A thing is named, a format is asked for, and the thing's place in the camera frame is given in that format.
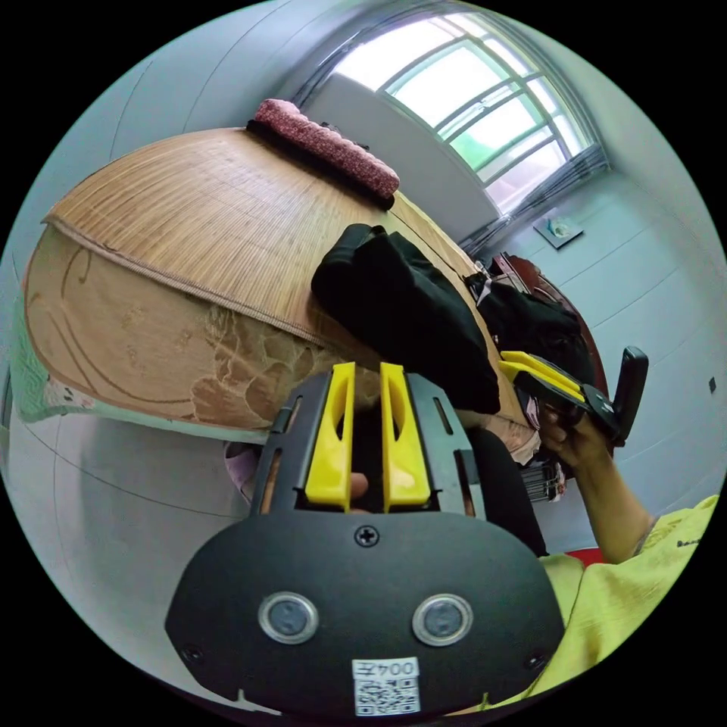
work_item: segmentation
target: window frame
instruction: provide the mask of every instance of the window frame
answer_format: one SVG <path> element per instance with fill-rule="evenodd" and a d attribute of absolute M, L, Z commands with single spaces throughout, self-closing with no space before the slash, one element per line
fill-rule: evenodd
<path fill-rule="evenodd" d="M 563 117 L 567 121 L 567 123 L 573 129 L 573 135 L 575 136 L 577 142 L 580 145 L 583 145 L 584 148 L 588 145 L 588 132 L 586 129 L 581 128 L 582 125 L 580 123 L 580 119 L 578 118 L 578 114 L 573 113 L 573 110 L 569 108 L 566 99 L 563 98 L 563 96 L 558 91 L 558 85 L 555 82 L 555 79 L 549 77 L 548 72 L 542 69 L 541 64 L 533 62 L 533 60 L 529 58 L 527 54 L 523 52 L 523 50 L 514 47 L 514 44 L 509 39 L 503 37 L 503 35 L 497 30 L 494 30 L 493 27 L 488 24 L 487 18 L 482 17 L 477 13 L 461 13 L 460 15 L 466 16 L 467 20 L 469 20 L 470 22 L 477 23 L 483 29 L 483 34 L 481 36 L 476 36 L 470 31 L 467 31 L 464 28 L 456 25 L 456 23 L 451 22 L 447 16 L 431 18 L 430 22 L 432 22 L 433 24 L 443 28 L 443 30 L 449 30 L 452 33 L 456 33 L 457 35 L 453 35 L 451 41 L 448 41 L 442 45 L 437 46 L 436 48 L 433 48 L 430 51 L 427 51 L 426 53 L 420 55 L 414 61 L 411 61 L 409 64 L 401 68 L 397 73 L 392 74 L 384 83 L 381 84 L 381 86 L 375 91 L 375 93 L 379 97 L 385 98 L 385 100 L 389 104 L 398 108 L 401 112 L 406 114 L 413 121 L 417 122 L 424 129 L 427 129 L 431 134 L 434 135 L 434 137 L 436 137 L 439 143 L 445 145 L 450 155 L 458 162 L 458 165 L 461 166 L 463 170 L 467 170 L 467 172 L 470 173 L 471 177 L 482 187 L 482 191 L 488 196 L 494 209 L 502 214 L 503 211 L 487 193 L 487 188 L 489 186 L 497 182 L 503 175 L 507 174 L 518 164 L 521 164 L 532 154 L 536 153 L 543 147 L 553 143 L 553 141 L 557 143 L 558 148 L 560 149 L 560 153 L 563 155 L 565 163 L 573 158 L 574 154 L 570 151 L 566 140 L 563 137 L 563 134 L 555 123 L 556 118 Z M 512 56 L 515 57 L 515 59 L 519 60 L 524 67 L 529 67 L 530 69 L 532 69 L 531 72 L 524 75 L 520 75 L 519 73 L 517 73 L 515 69 L 504 58 L 502 58 L 495 50 L 489 48 L 486 45 L 486 41 L 490 39 L 497 41 L 497 43 L 501 44 L 510 54 L 512 54 Z M 494 84 L 493 86 L 490 86 L 487 89 L 483 89 L 480 93 L 478 93 L 478 95 L 470 98 L 459 108 L 448 114 L 445 119 L 433 126 L 432 124 L 425 121 L 422 117 L 420 117 L 411 108 L 406 106 L 406 104 L 404 104 L 402 101 L 399 101 L 399 99 L 397 99 L 394 94 L 406 83 L 417 77 L 424 70 L 431 67 L 434 63 L 440 61 L 442 58 L 446 58 L 449 54 L 454 53 L 459 48 L 473 48 L 478 54 L 486 55 L 494 64 L 496 64 L 496 66 L 500 67 L 507 74 L 507 77 L 502 79 L 502 81 Z M 532 81 L 540 79 L 546 82 L 547 85 L 551 86 L 552 89 L 555 91 L 555 93 L 550 92 L 548 87 L 544 85 L 544 91 L 548 94 L 553 103 L 553 106 L 555 107 L 553 112 L 549 112 L 546 110 L 545 106 L 542 104 L 538 96 L 529 86 Z M 482 103 L 485 99 L 487 99 L 488 96 L 497 92 L 499 89 L 507 88 L 508 86 L 512 86 L 513 91 L 505 98 L 500 99 L 491 106 L 482 108 L 479 113 L 468 119 L 451 135 L 446 137 L 443 137 L 441 135 L 441 131 L 446 128 L 448 124 L 455 121 L 459 116 L 465 114 L 468 110 L 473 109 L 473 107 L 477 106 L 478 103 Z M 538 122 L 526 132 L 519 134 L 515 139 L 510 140 L 505 146 L 499 148 L 495 156 L 490 157 L 485 162 L 481 163 L 478 167 L 471 167 L 467 163 L 467 161 L 456 151 L 456 149 L 452 147 L 452 142 L 458 136 L 465 133 L 469 128 L 479 123 L 482 119 L 486 118 L 493 111 L 496 111 L 506 103 L 509 103 L 515 98 L 519 98 L 521 96 L 525 96 L 530 101 L 530 103 L 532 103 L 535 110 L 541 116 L 542 121 Z M 499 169 L 497 173 L 495 173 L 492 177 L 489 177 L 487 180 L 484 180 L 479 176 L 479 173 L 482 172 L 482 170 L 493 161 L 500 158 L 503 154 L 506 154 L 509 150 L 516 147 L 518 144 L 526 141 L 530 136 L 541 132 L 543 129 L 547 129 L 550 132 L 545 139 L 542 139 L 540 142 L 534 144 L 531 148 L 520 154 L 516 159 L 508 162 L 501 169 Z"/>

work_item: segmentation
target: qr code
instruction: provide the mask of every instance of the qr code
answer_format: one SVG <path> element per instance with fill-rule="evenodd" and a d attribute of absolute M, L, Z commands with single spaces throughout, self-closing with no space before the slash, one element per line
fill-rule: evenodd
<path fill-rule="evenodd" d="M 416 679 L 390 679 L 371 682 L 357 679 L 356 715 L 380 717 L 409 714 L 421 710 Z"/>

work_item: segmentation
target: black handle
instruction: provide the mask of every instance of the black handle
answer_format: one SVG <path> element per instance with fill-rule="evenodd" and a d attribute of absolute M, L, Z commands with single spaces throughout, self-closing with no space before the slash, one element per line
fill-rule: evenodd
<path fill-rule="evenodd" d="M 649 359 L 643 351 L 635 346 L 624 349 L 616 396 L 613 399 L 613 413 L 619 424 L 619 436 L 614 442 L 617 447 L 622 447 L 631 433 L 641 404 L 641 395 L 644 393 L 648 370 Z"/>

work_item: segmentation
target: mattress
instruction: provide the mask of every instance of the mattress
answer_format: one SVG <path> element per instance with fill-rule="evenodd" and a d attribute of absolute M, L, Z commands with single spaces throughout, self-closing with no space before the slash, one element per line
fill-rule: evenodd
<path fill-rule="evenodd" d="M 470 298 L 461 276 L 473 264 L 403 195 L 376 210 L 239 129 L 167 139 L 104 167 L 54 207 L 29 263 L 15 320 L 19 414 L 261 442 L 300 381 L 347 360 L 356 406 L 372 404 L 378 357 L 310 296 L 320 258 L 352 221 L 399 229 Z M 197 245 L 179 232 L 186 223 Z M 498 371 L 479 315 L 478 325 Z M 537 432 L 503 376 L 500 387 L 499 414 L 460 418 L 527 460 Z"/>

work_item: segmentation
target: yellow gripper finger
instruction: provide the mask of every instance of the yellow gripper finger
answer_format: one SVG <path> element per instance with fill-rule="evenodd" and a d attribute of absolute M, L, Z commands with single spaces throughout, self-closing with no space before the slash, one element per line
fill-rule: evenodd
<path fill-rule="evenodd" d="M 305 496 L 316 505 L 351 507 L 351 446 L 354 433 L 354 386 L 356 364 L 340 363 L 333 367 L 331 384 L 320 420 L 318 437 Z M 343 420 L 339 437 L 339 424 Z"/>
<path fill-rule="evenodd" d="M 581 393 L 581 386 L 577 381 L 569 379 L 568 376 L 564 376 L 560 371 L 549 367 L 546 363 L 522 351 L 502 351 L 500 355 L 503 358 L 499 362 L 500 371 L 510 383 L 515 382 L 515 378 L 519 373 L 529 373 L 531 376 L 536 376 L 542 381 L 559 388 L 578 401 L 585 401 L 585 397 Z"/>
<path fill-rule="evenodd" d="M 381 364 L 381 408 L 384 512 L 425 505 L 431 489 L 403 367 Z"/>

